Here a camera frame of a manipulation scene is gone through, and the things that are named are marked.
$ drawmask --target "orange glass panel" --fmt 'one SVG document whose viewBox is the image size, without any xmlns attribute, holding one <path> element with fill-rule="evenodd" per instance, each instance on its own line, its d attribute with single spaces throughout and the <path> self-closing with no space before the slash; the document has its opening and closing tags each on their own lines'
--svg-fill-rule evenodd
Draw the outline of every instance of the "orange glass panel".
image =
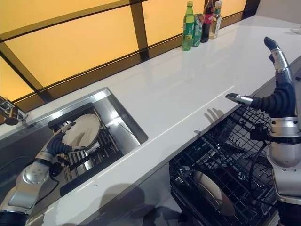
<svg viewBox="0 0 301 226">
<path fill-rule="evenodd" d="M 243 11 L 246 5 L 246 0 L 222 0 L 222 17 L 232 15 Z"/>
<path fill-rule="evenodd" d="M 13 101 L 32 92 L 33 90 L 0 57 L 0 96 Z"/>
<path fill-rule="evenodd" d="M 117 0 L 0 0 L 0 33 Z"/>
<path fill-rule="evenodd" d="M 193 1 L 193 13 L 203 13 L 204 0 Z M 150 0 L 142 3 L 148 45 L 183 32 L 187 0 Z"/>
<path fill-rule="evenodd" d="M 5 43 L 43 86 L 138 50 L 129 6 L 52 26 Z"/>
</svg>

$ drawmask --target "cable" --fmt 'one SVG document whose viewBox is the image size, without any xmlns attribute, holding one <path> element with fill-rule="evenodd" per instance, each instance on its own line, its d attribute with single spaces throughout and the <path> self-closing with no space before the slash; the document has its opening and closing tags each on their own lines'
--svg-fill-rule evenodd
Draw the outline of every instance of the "cable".
<svg viewBox="0 0 301 226">
<path fill-rule="evenodd" d="M 60 182 L 59 182 L 57 179 L 55 179 L 55 178 L 52 177 L 52 176 L 50 176 L 50 179 L 52 179 L 53 181 L 55 181 L 55 182 L 56 182 L 56 185 L 54 186 L 54 188 L 51 189 L 50 192 L 48 192 L 46 195 L 44 195 L 42 198 L 40 198 L 40 199 L 36 202 L 36 204 L 38 204 L 40 201 L 42 201 L 42 200 L 45 199 L 48 195 L 50 195 L 50 194 L 57 188 L 57 186 L 59 185 Z"/>
<path fill-rule="evenodd" d="M 265 201 L 263 201 L 263 200 L 261 200 L 261 199 L 256 198 L 255 195 L 254 195 L 253 192 L 252 192 L 252 178 L 253 178 L 254 167 L 255 167 L 257 158 L 260 156 L 260 154 L 262 153 L 263 149 L 264 149 L 267 145 L 268 145 L 268 144 L 267 144 L 265 141 L 263 141 L 263 145 L 261 146 L 261 148 L 259 149 L 259 151 L 257 152 L 256 156 L 254 157 L 254 159 L 253 159 L 253 161 L 252 161 L 252 165 L 251 165 L 250 171 L 249 171 L 249 192 L 250 192 L 251 196 L 252 196 L 255 200 L 257 200 L 257 201 L 259 201 L 259 202 L 261 202 L 261 203 L 263 203 L 263 204 L 269 205 L 269 206 L 271 206 L 271 207 L 277 208 L 277 206 L 274 205 L 274 204 L 272 204 L 272 203 L 268 203 L 268 202 L 265 202 Z"/>
</svg>

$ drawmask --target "dishwasher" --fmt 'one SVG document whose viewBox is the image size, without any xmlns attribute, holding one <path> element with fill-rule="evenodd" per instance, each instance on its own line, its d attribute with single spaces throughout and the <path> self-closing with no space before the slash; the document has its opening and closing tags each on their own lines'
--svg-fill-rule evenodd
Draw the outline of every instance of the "dishwasher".
<svg viewBox="0 0 301 226">
<path fill-rule="evenodd" d="M 269 144 L 249 134 L 257 123 L 269 130 L 269 121 L 267 114 L 241 106 L 169 162 L 171 194 L 194 225 L 259 226 L 276 214 Z M 213 185 L 200 185 L 199 173 Z"/>
</svg>

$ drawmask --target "dish rack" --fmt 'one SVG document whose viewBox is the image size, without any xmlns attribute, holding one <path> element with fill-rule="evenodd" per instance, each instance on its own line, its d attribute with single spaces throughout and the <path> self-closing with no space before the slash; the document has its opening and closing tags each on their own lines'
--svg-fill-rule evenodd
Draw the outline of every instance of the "dish rack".
<svg viewBox="0 0 301 226">
<path fill-rule="evenodd" d="M 53 133 L 85 114 L 94 114 L 100 121 L 99 133 L 93 145 L 85 151 L 58 154 L 57 161 L 63 167 L 65 184 L 60 188 L 63 196 L 123 156 L 113 136 L 105 126 L 92 103 L 86 104 L 48 123 Z"/>
<path fill-rule="evenodd" d="M 266 158 L 269 145 L 255 159 L 263 142 L 251 140 L 249 135 L 256 123 L 269 129 L 269 122 L 265 113 L 241 106 L 169 162 L 172 195 L 184 212 L 193 215 L 196 224 L 257 226 L 275 213 L 276 208 L 266 204 L 276 203 L 272 166 Z M 227 195 L 235 209 L 234 216 L 224 216 L 210 204 L 212 200 L 193 179 L 196 170 L 210 177 Z"/>
</svg>

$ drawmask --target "black window frame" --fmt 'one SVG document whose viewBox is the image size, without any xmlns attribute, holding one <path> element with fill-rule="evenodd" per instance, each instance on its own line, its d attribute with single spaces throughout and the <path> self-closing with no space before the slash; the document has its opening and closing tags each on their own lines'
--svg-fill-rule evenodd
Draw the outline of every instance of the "black window frame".
<svg viewBox="0 0 301 226">
<path fill-rule="evenodd" d="M 179 47 L 182 42 L 182 34 L 170 37 L 154 45 L 148 45 L 142 7 L 142 2 L 144 1 L 149 0 L 120 0 L 113 3 L 69 13 L 63 16 L 58 16 L 0 34 L 0 56 L 33 90 L 33 93 L 18 98 L 14 100 L 13 103 L 20 107 L 23 111 L 31 111 L 37 107 L 49 103 L 50 101 Z M 221 28 L 255 15 L 259 3 L 260 0 L 247 0 L 243 11 L 222 18 Z M 138 51 L 75 74 L 69 78 L 58 81 L 46 87 L 43 87 L 37 81 L 37 79 L 5 44 L 5 41 L 25 34 L 125 6 L 130 6 L 131 8 L 135 34 L 138 43 Z M 0 116 L 0 124 L 3 122 L 4 117 Z"/>
</svg>

